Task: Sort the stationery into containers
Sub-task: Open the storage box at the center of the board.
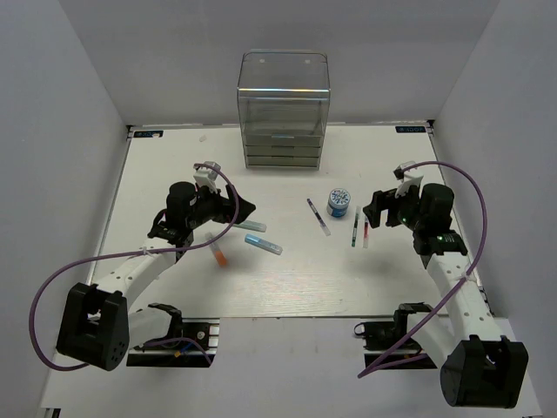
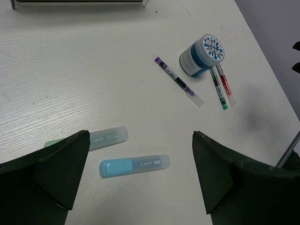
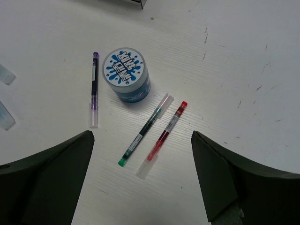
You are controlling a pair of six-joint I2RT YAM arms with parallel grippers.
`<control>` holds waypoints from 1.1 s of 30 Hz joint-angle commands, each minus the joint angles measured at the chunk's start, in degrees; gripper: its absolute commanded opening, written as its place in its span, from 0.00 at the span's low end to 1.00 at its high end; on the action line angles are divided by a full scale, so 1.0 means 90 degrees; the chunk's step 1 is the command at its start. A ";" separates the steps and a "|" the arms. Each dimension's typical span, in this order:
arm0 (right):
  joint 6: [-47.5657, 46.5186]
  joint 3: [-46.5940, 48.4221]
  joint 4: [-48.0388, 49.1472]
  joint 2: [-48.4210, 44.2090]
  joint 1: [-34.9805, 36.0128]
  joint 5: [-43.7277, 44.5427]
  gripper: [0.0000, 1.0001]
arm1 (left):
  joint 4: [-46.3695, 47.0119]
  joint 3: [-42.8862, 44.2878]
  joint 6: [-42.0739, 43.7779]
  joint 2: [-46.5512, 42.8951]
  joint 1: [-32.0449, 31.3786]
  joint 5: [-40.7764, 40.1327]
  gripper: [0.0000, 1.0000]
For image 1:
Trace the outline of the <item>green pen refill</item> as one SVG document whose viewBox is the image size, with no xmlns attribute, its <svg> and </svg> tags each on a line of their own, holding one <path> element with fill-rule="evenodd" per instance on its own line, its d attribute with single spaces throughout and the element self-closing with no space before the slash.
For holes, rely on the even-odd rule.
<svg viewBox="0 0 557 418">
<path fill-rule="evenodd" d="M 361 212 L 360 206 L 356 206 L 356 209 L 355 209 L 355 212 L 354 212 L 354 219 L 353 219 L 353 223 L 352 223 L 351 247 L 356 246 L 358 228 L 359 228 L 360 212 Z"/>
</svg>

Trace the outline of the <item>red pen refill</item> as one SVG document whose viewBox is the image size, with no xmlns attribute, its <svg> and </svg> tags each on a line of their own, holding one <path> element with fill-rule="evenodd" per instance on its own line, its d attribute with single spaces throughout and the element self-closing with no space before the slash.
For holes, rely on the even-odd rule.
<svg viewBox="0 0 557 418">
<path fill-rule="evenodd" d="M 364 235 L 362 241 L 362 247 L 368 248 L 369 246 L 369 222 L 367 219 L 364 221 Z"/>
</svg>

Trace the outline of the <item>green highlighter marker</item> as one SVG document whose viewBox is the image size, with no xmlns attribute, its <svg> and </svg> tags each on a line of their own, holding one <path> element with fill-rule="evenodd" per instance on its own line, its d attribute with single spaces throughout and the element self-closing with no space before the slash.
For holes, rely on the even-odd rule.
<svg viewBox="0 0 557 418">
<path fill-rule="evenodd" d="M 245 220 L 244 222 L 241 222 L 239 224 L 234 224 L 233 226 L 240 229 L 245 229 L 245 230 L 260 232 L 260 233 L 264 233 L 266 231 L 266 224 L 259 223 L 256 221 L 251 221 L 251 220 Z"/>
</svg>

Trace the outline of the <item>blue highlighter marker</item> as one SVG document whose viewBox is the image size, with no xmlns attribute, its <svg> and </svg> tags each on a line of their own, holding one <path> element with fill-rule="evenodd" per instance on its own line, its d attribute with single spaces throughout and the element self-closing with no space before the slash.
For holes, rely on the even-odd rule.
<svg viewBox="0 0 557 418">
<path fill-rule="evenodd" d="M 245 243 L 265 250 L 268 253 L 273 253 L 275 255 L 281 255 L 283 252 L 283 248 L 281 246 L 273 244 L 267 240 L 260 238 L 259 236 L 252 234 L 245 235 Z"/>
</svg>

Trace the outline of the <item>blue white round jar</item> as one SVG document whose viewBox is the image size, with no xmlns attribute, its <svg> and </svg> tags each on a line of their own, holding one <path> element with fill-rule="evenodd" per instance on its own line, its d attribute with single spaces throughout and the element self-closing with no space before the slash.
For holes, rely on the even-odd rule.
<svg viewBox="0 0 557 418">
<path fill-rule="evenodd" d="M 350 193 L 344 188 L 335 188 L 330 191 L 326 210 L 334 218 L 342 218 L 346 215 L 351 202 Z"/>
</svg>

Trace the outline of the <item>orange highlighter marker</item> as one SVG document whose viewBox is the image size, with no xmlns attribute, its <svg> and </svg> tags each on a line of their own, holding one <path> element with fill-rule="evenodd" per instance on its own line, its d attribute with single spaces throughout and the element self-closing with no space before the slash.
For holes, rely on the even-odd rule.
<svg viewBox="0 0 557 418">
<path fill-rule="evenodd" d="M 209 243 L 208 247 L 217 261 L 220 267 L 227 266 L 227 258 L 224 256 L 222 250 L 220 249 L 215 237 L 211 233 L 205 234 L 205 239 Z"/>
</svg>

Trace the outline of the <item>clear acrylic drawer organizer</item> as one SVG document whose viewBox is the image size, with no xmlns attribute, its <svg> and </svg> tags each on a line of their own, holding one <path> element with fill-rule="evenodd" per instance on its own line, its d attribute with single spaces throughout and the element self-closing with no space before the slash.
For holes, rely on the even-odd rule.
<svg viewBox="0 0 557 418">
<path fill-rule="evenodd" d="M 247 51 L 237 85 L 245 165 L 317 170 L 330 102 L 325 53 Z"/>
</svg>

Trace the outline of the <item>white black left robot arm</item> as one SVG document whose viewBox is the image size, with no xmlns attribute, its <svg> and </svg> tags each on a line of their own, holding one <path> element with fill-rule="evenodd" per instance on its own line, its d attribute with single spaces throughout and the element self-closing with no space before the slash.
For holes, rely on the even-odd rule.
<svg viewBox="0 0 557 418">
<path fill-rule="evenodd" d="M 171 185 L 166 207 L 153 220 L 137 255 L 90 285 L 76 284 L 68 293 L 56 349 L 87 365 L 111 371 L 130 347 L 175 347 L 184 340 L 179 309 L 152 302 L 132 311 L 141 293 L 173 267 L 193 242 L 193 232 L 208 221 L 238 224 L 256 206 L 235 195 L 189 182 Z"/>
</svg>

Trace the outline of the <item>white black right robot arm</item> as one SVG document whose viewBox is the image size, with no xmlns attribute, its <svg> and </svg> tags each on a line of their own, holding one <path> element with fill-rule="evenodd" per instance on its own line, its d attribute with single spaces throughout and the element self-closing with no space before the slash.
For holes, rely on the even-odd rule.
<svg viewBox="0 0 557 418">
<path fill-rule="evenodd" d="M 414 251 L 442 298 L 435 307 L 400 306 L 393 316 L 395 341 L 361 375 L 395 366 L 388 359 L 391 353 L 418 344 L 440 370 L 448 405 L 515 408 L 527 371 L 527 349 L 503 334 L 466 271 L 466 245 L 451 228 L 453 201 L 453 191 L 445 185 L 411 185 L 404 192 L 376 191 L 364 207 L 371 227 L 379 227 L 386 212 L 388 226 L 412 232 Z"/>
</svg>

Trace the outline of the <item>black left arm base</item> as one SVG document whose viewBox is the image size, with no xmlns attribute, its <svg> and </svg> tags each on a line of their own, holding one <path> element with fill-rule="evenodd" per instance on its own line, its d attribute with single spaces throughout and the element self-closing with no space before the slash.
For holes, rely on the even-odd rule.
<svg viewBox="0 0 557 418">
<path fill-rule="evenodd" d="M 208 368 L 218 350 L 220 319 L 182 319 L 176 331 L 161 340 L 129 351 L 127 367 Z"/>
</svg>

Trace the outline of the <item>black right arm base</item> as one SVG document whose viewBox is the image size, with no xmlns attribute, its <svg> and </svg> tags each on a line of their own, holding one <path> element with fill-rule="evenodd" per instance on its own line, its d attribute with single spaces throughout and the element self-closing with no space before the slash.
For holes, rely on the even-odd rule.
<svg viewBox="0 0 557 418">
<path fill-rule="evenodd" d="M 404 303 L 399 305 L 391 319 L 367 320 L 356 324 L 353 328 L 353 335 L 364 341 L 365 367 L 370 366 L 410 329 L 407 325 L 409 314 L 429 313 L 431 310 L 432 307 L 424 302 Z M 384 363 L 407 360 L 424 353 L 418 342 L 409 339 L 387 357 Z"/>
</svg>

